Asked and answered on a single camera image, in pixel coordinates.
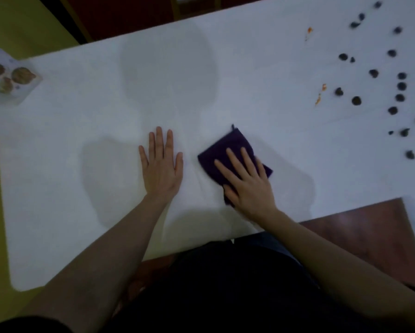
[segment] dark purple towel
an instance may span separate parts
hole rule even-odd
[[[257,162],[255,161],[255,156],[254,156],[254,150],[250,146],[248,140],[246,140],[244,135],[238,130],[238,128],[233,128],[231,133],[225,135],[223,138],[218,140],[215,144],[213,144],[207,150],[202,152],[198,156],[198,161],[200,162],[201,167],[203,167],[203,169],[206,171],[207,175],[209,175],[210,178],[214,180],[217,184],[221,186],[229,185],[231,186],[233,190],[235,190],[234,186],[215,167],[214,160],[218,159],[219,161],[221,161],[223,165],[225,165],[235,175],[237,175],[237,177],[240,177],[237,171],[235,170],[235,168],[232,166],[232,163],[226,154],[226,149],[230,148],[234,152],[234,154],[237,156],[238,160],[240,160],[240,162],[246,168],[246,165],[244,164],[243,156],[241,155],[242,147],[246,148],[246,151],[249,154],[249,157],[254,163],[255,168],[257,169],[257,172],[258,172]],[[270,177],[272,174],[272,169],[270,169],[267,166],[264,166],[264,168],[266,170],[267,177]],[[224,202],[227,205],[234,206],[232,202],[230,202],[230,200],[226,196],[224,197]]]

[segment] white table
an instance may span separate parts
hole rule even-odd
[[[32,58],[44,81],[20,106],[0,105],[12,285],[44,285],[141,200],[137,147],[157,125],[174,130],[185,172],[145,259],[257,231],[196,158],[232,123],[295,221],[414,194],[415,0],[375,1],[266,0]],[[391,116],[401,71],[406,101]]]

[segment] hand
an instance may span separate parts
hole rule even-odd
[[[163,131],[156,128],[156,140],[149,133],[149,161],[143,146],[139,147],[139,156],[143,168],[144,186],[148,195],[157,196],[169,203],[177,194],[182,181],[182,153],[179,152],[174,166],[174,137],[172,130],[167,131],[166,146]]]
[[[241,148],[241,154],[247,167],[246,171],[230,148],[226,150],[226,153],[241,179],[237,178],[237,176],[227,169],[219,160],[215,160],[215,166],[221,174],[233,184],[238,192],[237,194],[230,186],[224,185],[224,194],[235,205],[236,209],[251,221],[258,224],[264,222],[278,210],[275,205],[271,184],[267,179],[263,164],[256,158],[258,172],[260,173],[258,174],[254,163],[250,160],[246,149],[243,147]]]

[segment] black shirt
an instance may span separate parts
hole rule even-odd
[[[153,328],[202,330],[273,328],[284,332],[382,332],[374,323],[326,295],[291,257],[257,246],[213,242],[180,257],[167,277],[144,290],[102,329],[132,332]],[[39,317],[0,324],[27,332],[70,332]]]

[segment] yellow floor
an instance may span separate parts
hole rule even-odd
[[[0,0],[0,48],[16,59],[76,45],[39,0]],[[39,290],[18,292],[10,285],[0,194],[0,321],[14,316]]]

